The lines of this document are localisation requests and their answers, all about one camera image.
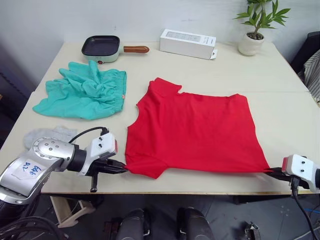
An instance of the cable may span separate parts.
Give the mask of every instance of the cable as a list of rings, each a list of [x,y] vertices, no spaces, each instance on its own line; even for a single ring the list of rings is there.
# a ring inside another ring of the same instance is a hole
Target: cable
[[[33,226],[33,227],[20,227],[23,224],[42,224],[44,227],[40,226]],[[38,217],[38,216],[30,216],[25,217],[19,220],[16,220],[5,227],[0,229],[1,237],[10,237],[12,235],[20,234],[22,232],[26,231],[43,231],[52,233],[57,239],[62,240],[63,234],[59,230],[59,228],[50,220],[44,218],[44,217]]]
[[[24,217],[31,217],[35,214],[37,208],[38,208],[38,205],[39,205],[39,201],[40,201],[40,194],[38,194],[35,198],[35,200],[29,205],[28,207],[28,210],[25,214]],[[27,225],[27,223],[25,224],[22,224],[19,228],[23,228]],[[19,233],[18,235],[13,235],[10,240],[19,240],[19,239],[22,239],[24,238],[27,234],[29,233],[29,231],[26,231],[22,236],[19,237],[19,235],[21,233]]]
[[[86,134],[88,132],[91,132],[93,130],[97,130],[97,129],[101,129],[101,136],[104,135],[104,134],[107,134],[109,133],[109,130],[108,128],[104,127],[104,126],[96,126],[96,127],[93,127],[93,128],[90,128],[90,129],[87,129],[83,132],[80,132],[79,134],[77,134],[76,136],[74,136],[70,141],[69,141],[69,144],[71,144],[74,140],[76,140],[78,137],[82,136],[83,134]]]
[[[291,178],[291,191],[292,191],[292,196],[296,202],[296,204],[299,206],[300,210],[302,211],[303,215],[305,216],[305,219],[309,225],[310,231],[312,233],[313,239],[315,240],[319,240],[319,238],[317,237],[314,228],[312,227],[312,223],[310,220],[310,217],[308,216],[308,214],[306,213],[306,211],[304,210],[304,208],[302,207],[301,203],[299,202],[298,199],[298,186],[299,186],[299,182],[300,182],[300,178],[296,177],[296,176],[292,176]]]
[[[320,207],[320,194],[318,194],[318,196],[319,196],[319,204],[318,204],[317,206],[315,206],[315,207],[312,209],[312,211],[310,212],[310,214],[309,214],[310,219],[311,219],[311,214],[312,214],[318,207]]]
[[[76,207],[79,205],[79,201],[76,203],[76,205],[73,207],[73,209],[71,210],[71,214],[69,215],[69,216],[67,216],[67,217],[65,217],[61,222],[63,222],[64,220],[66,220],[67,218],[69,218],[69,217],[71,217],[72,216],[72,213],[74,212],[74,210],[76,209]],[[30,240],[35,240],[35,239],[37,239],[37,238],[39,238],[40,236],[42,236],[43,234],[45,234],[46,232],[44,231],[44,232],[42,232],[42,233],[40,233],[39,235],[37,235],[37,236],[35,236],[35,237],[33,237],[32,239],[30,239]]]
[[[316,228],[313,229],[313,231],[320,229],[320,226],[317,226]],[[301,236],[296,237],[293,240],[299,240],[302,239],[303,237],[307,236],[309,233],[311,233],[311,231],[307,231],[305,234],[302,234]]]
[[[315,208],[313,208],[313,209],[305,208],[304,210],[307,212],[310,212],[310,213],[312,212],[312,213],[320,214],[320,211],[316,211]]]
[[[53,205],[51,207],[49,207],[40,217],[44,217],[51,209],[53,209]],[[18,236],[16,236],[16,238],[11,238],[10,240],[20,240],[23,239],[26,235],[29,234],[29,231],[25,232],[22,236],[19,236],[19,238],[17,238]]]

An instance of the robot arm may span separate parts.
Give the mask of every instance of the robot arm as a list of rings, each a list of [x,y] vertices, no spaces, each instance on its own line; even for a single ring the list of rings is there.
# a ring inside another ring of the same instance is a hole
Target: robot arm
[[[278,180],[291,182],[292,177],[299,179],[299,186],[320,193],[320,166],[310,159],[293,154],[283,159],[282,167],[269,168],[266,174]]]
[[[32,148],[15,159],[0,175],[0,226],[20,217],[47,182],[52,171],[91,176],[97,191],[98,173],[118,174],[125,165],[109,157],[117,153],[117,141],[107,132],[82,150],[78,145],[50,137],[38,138]]]

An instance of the table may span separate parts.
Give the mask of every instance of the table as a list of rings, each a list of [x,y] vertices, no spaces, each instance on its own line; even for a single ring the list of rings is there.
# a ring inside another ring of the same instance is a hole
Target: table
[[[0,170],[24,150],[23,136],[35,128],[64,126],[78,132],[106,126],[118,141],[118,154],[113,159],[125,163],[127,126],[138,116],[135,104],[146,93],[149,81],[156,77],[182,85],[182,92],[211,96],[235,93],[248,98],[256,126],[256,135],[271,167],[280,167],[283,157],[291,154],[307,156],[320,164],[319,108],[308,89],[280,55],[272,43],[265,42],[261,52],[252,57],[241,55],[233,43],[218,43],[215,60],[204,60],[159,51],[159,43],[146,45],[145,55],[122,54],[113,63],[100,65],[100,70],[115,68],[127,72],[127,94],[123,111],[113,116],[84,120],[48,117],[33,112],[32,107],[46,98],[45,82],[61,78],[58,69],[68,62],[86,63],[81,54],[82,43],[65,43],[52,62],[41,83],[33,92],[0,151]],[[77,140],[84,148],[98,132],[90,132]],[[91,178],[75,172],[53,172],[43,193],[89,193]],[[157,180],[130,172],[99,174],[98,193],[139,194],[289,194],[287,182],[263,173],[221,174],[183,169],[168,169]]]

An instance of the pan handle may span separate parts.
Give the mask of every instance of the pan handle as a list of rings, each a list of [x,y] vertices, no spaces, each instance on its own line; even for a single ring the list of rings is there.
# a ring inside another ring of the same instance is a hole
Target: pan handle
[[[123,51],[125,53],[145,54],[149,52],[149,48],[147,46],[124,46]]]

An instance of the red t-shirt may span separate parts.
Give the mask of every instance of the red t-shirt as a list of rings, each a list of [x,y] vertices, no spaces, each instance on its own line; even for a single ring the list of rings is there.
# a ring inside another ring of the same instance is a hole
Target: red t-shirt
[[[167,168],[258,173],[269,168],[247,98],[178,93],[181,85],[151,81],[128,127],[127,169],[158,178]]]

